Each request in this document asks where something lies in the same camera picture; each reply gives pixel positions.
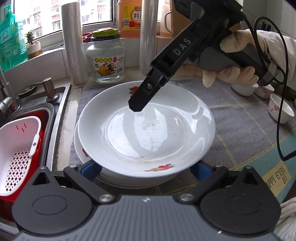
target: bottle label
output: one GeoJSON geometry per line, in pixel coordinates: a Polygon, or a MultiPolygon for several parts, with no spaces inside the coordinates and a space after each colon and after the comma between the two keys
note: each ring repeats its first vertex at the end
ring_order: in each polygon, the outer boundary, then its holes
{"type": "Polygon", "coordinates": [[[0,55],[2,62],[26,51],[22,26],[15,23],[0,33],[0,55]]]}
{"type": "Polygon", "coordinates": [[[123,72],[124,54],[113,57],[90,58],[91,67],[101,76],[111,76],[123,72]]]}
{"type": "Polygon", "coordinates": [[[142,7],[134,5],[123,6],[122,30],[140,30],[142,7]]]}

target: jar label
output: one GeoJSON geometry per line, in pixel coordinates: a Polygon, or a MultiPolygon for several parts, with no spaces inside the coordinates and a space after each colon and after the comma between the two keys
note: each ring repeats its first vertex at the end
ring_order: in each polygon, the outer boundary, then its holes
{"type": "Polygon", "coordinates": [[[101,76],[111,76],[123,72],[124,54],[106,58],[91,58],[92,68],[101,76]]]}
{"type": "Polygon", "coordinates": [[[135,5],[123,6],[122,30],[140,30],[142,7],[135,5]]]}

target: white basket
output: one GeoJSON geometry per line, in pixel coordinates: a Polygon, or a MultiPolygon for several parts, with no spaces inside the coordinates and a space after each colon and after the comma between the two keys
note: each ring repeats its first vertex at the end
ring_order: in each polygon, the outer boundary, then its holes
{"type": "Polygon", "coordinates": [[[36,152],[41,121],[29,116],[0,128],[0,196],[13,194],[23,183],[36,152]]]}

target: green bottle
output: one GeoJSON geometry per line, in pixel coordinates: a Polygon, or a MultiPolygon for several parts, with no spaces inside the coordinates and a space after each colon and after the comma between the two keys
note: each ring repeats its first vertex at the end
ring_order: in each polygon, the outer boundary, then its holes
{"type": "Polygon", "coordinates": [[[0,23],[0,65],[2,71],[7,71],[28,59],[28,53],[23,35],[23,22],[15,22],[15,15],[11,11],[11,4],[5,20],[0,23]]]}

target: plastic wrap roll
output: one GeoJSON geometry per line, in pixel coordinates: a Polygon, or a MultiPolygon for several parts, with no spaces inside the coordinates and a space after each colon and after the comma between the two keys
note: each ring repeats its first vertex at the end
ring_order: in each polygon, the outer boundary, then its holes
{"type": "Polygon", "coordinates": [[[61,6],[64,44],[73,84],[88,80],[82,43],[80,3],[71,2],[61,6]]]}
{"type": "Polygon", "coordinates": [[[158,0],[142,0],[140,34],[140,73],[148,74],[156,56],[158,0]]]}

